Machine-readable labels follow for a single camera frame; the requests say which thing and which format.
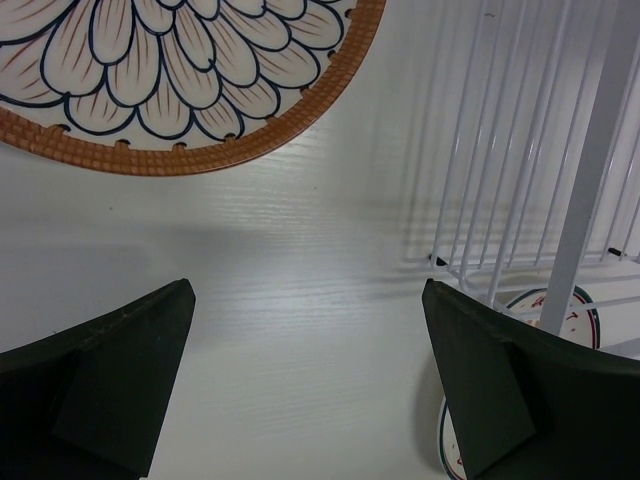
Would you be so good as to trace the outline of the sunburst plate with green rim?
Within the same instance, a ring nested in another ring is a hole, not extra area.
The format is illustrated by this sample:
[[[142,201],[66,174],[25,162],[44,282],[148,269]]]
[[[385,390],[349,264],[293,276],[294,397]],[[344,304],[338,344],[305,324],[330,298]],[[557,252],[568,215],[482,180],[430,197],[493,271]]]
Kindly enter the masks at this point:
[[[514,318],[538,327],[545,300],[544,288],[531,289],[513,297],[505,306]],[[584,289],[576,286],[569,305],[573,309],[592,302],[591,296]],[[601,325],[598,310],[596,308],[579,311],[573,309],[564,319],[560,336],[587,348],[599,349]],[[443,398],[441,404],[437,426],[438,457],[444,473],[449,479],[466,479],[446,398]]]

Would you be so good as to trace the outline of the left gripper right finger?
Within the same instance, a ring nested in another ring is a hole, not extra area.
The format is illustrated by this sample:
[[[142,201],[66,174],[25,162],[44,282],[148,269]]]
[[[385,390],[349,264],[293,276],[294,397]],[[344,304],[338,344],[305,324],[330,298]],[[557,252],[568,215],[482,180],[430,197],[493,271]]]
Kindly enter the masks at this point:
[[[470,479],[636,479],[639,363],[427,280],[422,305]]]

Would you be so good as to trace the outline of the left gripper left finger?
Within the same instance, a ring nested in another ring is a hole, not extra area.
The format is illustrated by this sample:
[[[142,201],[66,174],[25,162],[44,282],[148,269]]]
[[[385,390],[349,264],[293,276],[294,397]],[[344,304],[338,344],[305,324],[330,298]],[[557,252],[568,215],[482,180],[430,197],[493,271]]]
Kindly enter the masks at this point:
[[[2,353],[2,478],[148,477],[195,303],[176,280]]]

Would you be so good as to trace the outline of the white wire dish rack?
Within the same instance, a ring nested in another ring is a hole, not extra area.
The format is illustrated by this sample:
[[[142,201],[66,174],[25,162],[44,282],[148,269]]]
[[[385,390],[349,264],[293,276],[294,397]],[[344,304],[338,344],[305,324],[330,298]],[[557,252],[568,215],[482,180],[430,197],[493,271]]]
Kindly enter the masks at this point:
[[[424,1],[402,176],[401,265],[509,314],[546,290],[561,334],[639,354],[639,5]],[[593,299],[569,302],[576,286]]]

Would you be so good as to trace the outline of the floral brown-rimmed plate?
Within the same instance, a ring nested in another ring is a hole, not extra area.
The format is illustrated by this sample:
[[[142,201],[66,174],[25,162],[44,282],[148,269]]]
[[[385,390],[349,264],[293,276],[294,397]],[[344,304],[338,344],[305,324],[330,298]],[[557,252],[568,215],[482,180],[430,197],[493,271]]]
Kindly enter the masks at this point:
[[[384,9],[381,1],[5,1],[1,140],[134,176],[254,160],[334,104]]]

